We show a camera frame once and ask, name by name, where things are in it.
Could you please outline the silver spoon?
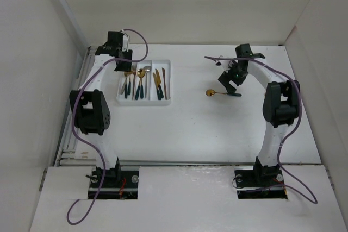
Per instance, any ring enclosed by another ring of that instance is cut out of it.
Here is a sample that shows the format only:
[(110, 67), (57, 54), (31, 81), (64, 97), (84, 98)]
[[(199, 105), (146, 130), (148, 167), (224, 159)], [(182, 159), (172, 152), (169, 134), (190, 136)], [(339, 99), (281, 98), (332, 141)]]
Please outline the silver spoon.
[(145, 98), (147, 99), (147, 91), (148, 91), (148, 74), (151, 72), (152, 67), (147, 65), (144, 67), (145, 71)]

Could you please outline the gold knife green handle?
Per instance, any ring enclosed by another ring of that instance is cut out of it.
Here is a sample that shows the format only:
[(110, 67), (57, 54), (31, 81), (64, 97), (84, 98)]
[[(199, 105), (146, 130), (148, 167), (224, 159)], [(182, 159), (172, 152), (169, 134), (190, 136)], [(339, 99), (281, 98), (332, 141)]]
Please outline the gold knife green handle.
[(155, 83), (155, 87), (156, 87), (157, 98), (160, 101), (161, 100), (161, 94), (160, 94), (159, 87), (158, 87), (157, 76), (156, 76), (156, 74), (154, 72), (153, 72), (153, 78), (154, 78), (154, 83)]
[(158, 69), (155, 69), (155, 72), (156, 72), (156, 77), (157, 77), (158, 90), (159, 90), (161, 99), (163, 99), (164, 98), (164, 94), (163, 94), (163, 90), (161, 88), (161, 78), (160, 78), (160, 74), (159, 74)]

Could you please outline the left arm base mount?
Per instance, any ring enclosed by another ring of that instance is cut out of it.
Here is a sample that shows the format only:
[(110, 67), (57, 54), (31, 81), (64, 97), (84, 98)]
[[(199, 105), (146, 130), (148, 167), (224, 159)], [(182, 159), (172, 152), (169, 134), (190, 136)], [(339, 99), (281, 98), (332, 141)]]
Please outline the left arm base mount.
[[(91, 175), (86, 175), (90, 179), (88, 199), (94, 199), (103, 170), (96, 168)], [(138, 170), (107, 170), (102, 187), (96, 199), (117, 199), (128, 200), (138, 198), (139, 171)]]

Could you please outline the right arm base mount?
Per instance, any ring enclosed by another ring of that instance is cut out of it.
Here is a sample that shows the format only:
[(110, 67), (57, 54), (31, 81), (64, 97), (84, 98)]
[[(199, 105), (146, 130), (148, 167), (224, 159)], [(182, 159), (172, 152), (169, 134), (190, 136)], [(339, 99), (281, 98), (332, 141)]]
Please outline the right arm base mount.
[(233, 186), (238, 199), (288, 199), (283, 178), (257, 178), (253, 170), (235, 170)]

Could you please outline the silver rose fork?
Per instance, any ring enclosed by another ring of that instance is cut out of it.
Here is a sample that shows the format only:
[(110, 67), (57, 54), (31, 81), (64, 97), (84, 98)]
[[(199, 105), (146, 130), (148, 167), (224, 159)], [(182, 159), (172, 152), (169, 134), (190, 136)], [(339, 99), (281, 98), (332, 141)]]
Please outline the silver rose fork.
[(120, 89), (120, 94), (122, 95), (122, 94), (128, 94), (128, 91), (127, 91), (127, 78), (128, 78), (128, 76), (125, 76), (125, 79), (124, 79), (124, 81), (123, 81), (123, 84), (122, 84), (122, 86), (121, 86), (121, 89)]

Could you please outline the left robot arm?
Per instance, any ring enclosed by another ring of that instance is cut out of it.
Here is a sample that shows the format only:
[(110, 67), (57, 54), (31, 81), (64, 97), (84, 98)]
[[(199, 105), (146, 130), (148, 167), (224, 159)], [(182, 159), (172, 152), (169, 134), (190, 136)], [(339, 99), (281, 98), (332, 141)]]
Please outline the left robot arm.
[(131, 71), (132, 51), (128, 49), (128, 42), (129, 36), (124, 31), (109, 31), (106, 43), (95, 52), (87, 79), (69, 95), (73, 134), (95, 151), (96, 169), (89, 176), (95, 186), (114, 187), (122, 179), (118, 157), (107, 141), (111, 112), (104, 92), (113, 72)]

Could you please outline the rose gold knife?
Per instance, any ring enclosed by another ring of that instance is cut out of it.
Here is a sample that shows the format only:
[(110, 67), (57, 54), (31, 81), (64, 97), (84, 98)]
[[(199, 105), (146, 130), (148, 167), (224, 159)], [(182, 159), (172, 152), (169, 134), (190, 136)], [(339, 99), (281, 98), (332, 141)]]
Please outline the rose gold knife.
[(165, 68), (163, 68), (163, 67), (162, 67), (162, 74), (163, 74), (163, 84), (164, 84), (165, 99), (167, 100), (166, 71), (165, 71)]

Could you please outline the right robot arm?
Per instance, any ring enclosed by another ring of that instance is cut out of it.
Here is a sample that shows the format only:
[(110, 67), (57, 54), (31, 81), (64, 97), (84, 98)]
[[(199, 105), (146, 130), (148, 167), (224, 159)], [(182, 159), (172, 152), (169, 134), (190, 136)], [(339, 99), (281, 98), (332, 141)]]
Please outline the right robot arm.
[(262, 148), (256, 157), (252, 170), (236, 171), (239, 187), (270, 186), (280, 175), (278, 162), (282, 140), (295, 119), (300, 115), (299, 88), (295, 80), (290, 80), (280, 72), (269, 69), (262, 61), (262, 53), (253, 53), (248, 43), (235, 48), (236, 60), (221, 59), (217, 65), (224, 67), (218, 81), (225, 87), (227, 94), (236, 96), (236, 87), (248, 75), (254, 76), (265, 89), (262, 107), (266, 121), (266, 131)]

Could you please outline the gold fork green handle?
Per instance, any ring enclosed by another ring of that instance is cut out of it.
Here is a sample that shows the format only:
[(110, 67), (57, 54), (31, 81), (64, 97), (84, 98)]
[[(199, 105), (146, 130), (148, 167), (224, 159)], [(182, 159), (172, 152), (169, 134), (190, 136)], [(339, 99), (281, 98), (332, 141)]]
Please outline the gold fork green handle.
[(127, 94), (129, 96), (131, 96), (132, 95), (132, 83), (131, 83), (131, 81), (132, 81), (132, 77), (134, 78), (136, 75), (136, 64), (135, 63), (132, 63), (131, 71), (128, 73), (128, 75), (129, 75), (129, 81), (128, 81), (128, 87), (127, 87)]

